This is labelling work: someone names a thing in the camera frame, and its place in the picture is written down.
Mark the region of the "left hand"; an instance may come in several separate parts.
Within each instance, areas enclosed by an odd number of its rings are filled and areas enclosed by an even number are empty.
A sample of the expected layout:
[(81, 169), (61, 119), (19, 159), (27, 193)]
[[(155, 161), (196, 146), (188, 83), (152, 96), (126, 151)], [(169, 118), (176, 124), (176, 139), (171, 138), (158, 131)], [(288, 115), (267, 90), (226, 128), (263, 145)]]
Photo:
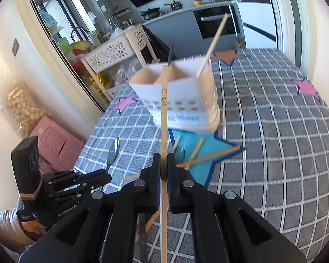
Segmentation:
[(20, 222), (20, 225), (24, 233), (33, 241), (37, 241), (43, 235), (46, 234), (46, 227), (41, 225), (38, 221), (23, 221)]

